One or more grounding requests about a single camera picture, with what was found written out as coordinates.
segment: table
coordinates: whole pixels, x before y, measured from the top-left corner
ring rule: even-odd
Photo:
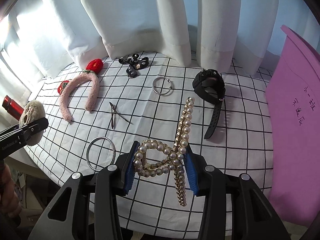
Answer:
[[[85,152],[89,142],[97,136],[110,138],[116,146],[116,157],[129,152],[134,140],[142,142],[154,138],[173,145],[178,120],[187,97],[196,99],[192,114],[189,143],[194,153],[204,156],[208,164],[224,173],[238,176],[247,172],[268,195],[272,182],[273,145],[265,88],[272,73],[260,68],[254,76],[247,75],[233,60],[228,73],[223,73],[226,96],[218,126],[209,140],[204,133],[209,125],[213,105],[204,102],[194,92],[192,81],[201,71],[180,67],[176,60],[156,52],[143,52],[149,57],[150,67],[139,70],[139,76],[127,78],[126,66],[118,60],[104,58],[104,67],[98,74],[100,92],[95,110],[84,110],[90,83],[79,86],[71,95],[69,109],[74,121],[62,119],[57,88],[64,80],[77,76],[81,69],[75,64],[67,66],[57,78],[44,78],[45,84],[37,96],[44,104],[49,127],[40,143],[26,147],[34,162],[60,186],[76,171],[84,175],[93,171],[86,163]],[[152,90],[158,77],[169,78],[172,91],[159,96]],[[159,80],[159,87],[168,87]],[[129,125],[116,115],[115,129],[111,129],[111,107],[130,120]],[[90,150],[90,162],[99,168],[109,164],[110,144],[98,141]],[[163,159],[160,152],[149,152],[148,162]],[[194,197],[186,181],[187,206],[179,205],[173,173],[154,178],[135,177],[133,187],[125,197],[117,197],[119,220],[122,227],[151,235],[174,238],[197,238],[203,197]],[[90,209],[94,207],[94,194]],[[227,195],[226,234],[232,229],[231,198]]]

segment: red cylinder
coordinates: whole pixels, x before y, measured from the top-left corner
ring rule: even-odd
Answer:
[[[2,107],[7,110],[7,112],[13,116],[15,119],[18,121],[20,120],[20,117],[23,113],[23,108],[18,105],[16,101],[13,99],[9,98],[8,96],[5,96]]]

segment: silver screw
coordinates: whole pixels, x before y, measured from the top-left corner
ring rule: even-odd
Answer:
[[[108,171],[115,171],[117,169],[117,165],[111,164],[108,166]]]
[[[214,171],[214,167],[212,165],[207,165],[204,169],[209,172]]]
[[[249,179],[250,179],[250,176],[249,176],[248,174],[246,174],[246,173],[243,173],[243,174],[241,174],[241,179],[243,179],[243,180],[249,180]]]
[[[71,178],[73,179],[79,179],[81,174],[79,172],[75,172],[74,174],[71,175]]]

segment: silver ring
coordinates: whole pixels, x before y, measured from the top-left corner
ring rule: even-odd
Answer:
[[[165,79],[165,80],[167,80],[167,81],[169,82],[169,84],[170,84],[169,91],[167,91],[167,92],[165,92],[165,93],[159,93],[158,91],[155,90],[155,82],[156,82],[157,80],[159,80],[159,79]],[[167,78],[165,78],[165,77],[157,77],[157,78],[154,79],[154,81],[153,81],[153,83],[152,83],[152,89],[153,89],[153,91],[154,91],[156,94],[158,94],[158,95],[161,95],[161,96],[166,95],[166,94],[168,94],[168,93],[171,91],[171,89],[172,89],[171,81],[170,81],[170,79],[167,79]]]
[[[109,138],[103,137],[103,136],[99,136],[99,137],[94,138],[94,139],[89,143],[88,148],[87,148],[87,153],[86,153],[87,164],[88,164],[88,166],[89,166],[92,170],[94,170],[94,171],[101,171],[102,169],[101,169],[101,170],[98,170],[98,169],[95,169],[94,167],[91,166],[91,164],[90,164],[90,162],[89,162],[89,150],[90,150],[92,144],[94,144],[96,141],[101,140],[101,139],[105,139],[105,140],[107,140],[107,141],[111,144],[111,147],[112,147],[112,160],[111,160],[110,164],[112,164],[113,161],[114,161],[115,158],[116,158],[116,147],[115,147],[115,145],[113,144],[113,142],[112,142]]]

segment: pink box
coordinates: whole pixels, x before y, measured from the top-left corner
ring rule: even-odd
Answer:
[[[266,88],[273,137],[269,200],[282,220],[310,226],[320,210],[320,55],[287,34]]]

